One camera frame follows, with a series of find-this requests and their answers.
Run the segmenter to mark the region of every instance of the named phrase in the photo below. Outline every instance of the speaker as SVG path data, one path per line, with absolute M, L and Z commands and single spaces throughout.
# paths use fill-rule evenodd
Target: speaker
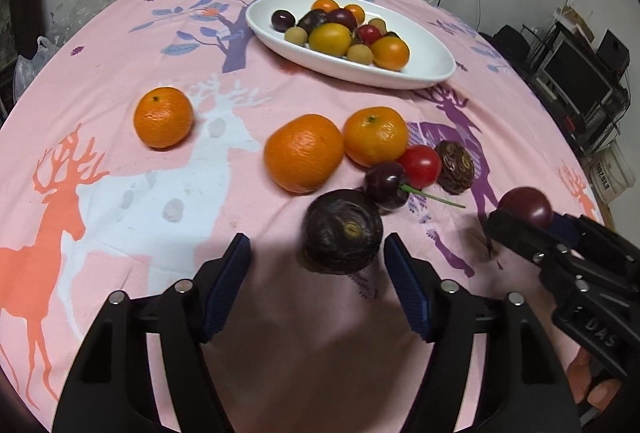
M 596 55 L 611 70 L 616 80 L 622 79 L 630 63 L 629 50 L 611 30 L 607 30 Z

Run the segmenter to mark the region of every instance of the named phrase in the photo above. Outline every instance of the white oval bowl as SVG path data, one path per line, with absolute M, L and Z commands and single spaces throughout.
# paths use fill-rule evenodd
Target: white oval bowl
M 276 10 L 288 10 L 296 22 L 304 16 L 316 0 L 258 0 L 246 10 L 246 20 L 255 35 L 267 47 L 294 63 L 336 79 L 357 82 L 367 86 L 394 90 L 428 88 L 449 79 L 456 71 L 456 61 L 449 49 L 431 32 L 405 16 L 362 0 L 334 0 L 344 7 L 360 5 L 366 13 L 365 21 L 382 18 L 389 31 L 396 32 L 408 45 L 409 62 L 399 72 L 376 66 L 351 63 L 299 47 L 284 40 L 284 34 L 271 27 L 271 15 Z

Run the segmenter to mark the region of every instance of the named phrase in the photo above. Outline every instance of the tablecloth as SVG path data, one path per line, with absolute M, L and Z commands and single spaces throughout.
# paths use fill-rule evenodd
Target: tablecloth
M 351 277 L 295 260 L 308 204 L 360 185 L 363 173 L 345 159 L 319 193 L 290 196 L 261 156 L 268 136 L 297 116 L 319 113 L 341 127 L 368 106 L 401 113 L 412 143 L 462 142 L 476 166 L 473 187 L 456 198 L 467 209 L 412 195 L 383 217 L 385 234 L 398 232 L 413 256 L 473 293 L 524 294 L 566 365 L 576 346 L 551 326 L 553 302 L 535 267 L 500 247 L 489 259 L 478 217 L 522 185 L 543 190 L 557 212 L 600 215 L 560 132 L 500 54 L 422 0 L 368 0 L 425 26 L 458 67 L 430 90 L 359 86 L 267 50 L 244 18 L 254 1 L 117 1 L 59 51 L 0 131 L 0 365 L 34 414 L 50 428 L 111 291 L 159 293 L 242 232 L 252 266 L 225 329 L 205 347 L 236 431 L 398 431 L 430 346 L 409 330 L 382 260 Z M 186 92 L 196 126 L 158 152 L 140 142 L 132 114 L 165 85 Z M 158 340 L 149 341 L 159 408 L 177 428 Z M 459 426 L 478 397 L 476 346 Z

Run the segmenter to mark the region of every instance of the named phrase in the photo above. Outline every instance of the black screen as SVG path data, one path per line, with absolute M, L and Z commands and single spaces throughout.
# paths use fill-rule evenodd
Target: black screen
M 609 93 L 604 80 L 568 43 L 560 45 L 545 71 L 585 116 Z

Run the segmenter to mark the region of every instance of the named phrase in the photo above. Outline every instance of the green stem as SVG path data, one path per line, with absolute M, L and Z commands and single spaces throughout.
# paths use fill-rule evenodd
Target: green stem
M 400 186 L 402 191 L 406 191 L 407 193 L 419 194 L 420 196 L 424 196 L 425 198 L 430 198 L 431 200 L 437 200 L 438 202 L 442 202 L 443 204 L 447 204 L 447 206 L 459 207 L 460 209 L 466 209 L 466 206 L 462 204 L 457 204 L 455 202 L 449 202 L 444 198 L 438 198 L 437 196 L 433 196 L 432 194 L 423 193 L 422 191 L 418 191 L 417 189 L 408 186 L 407 184 L 402 184 Z

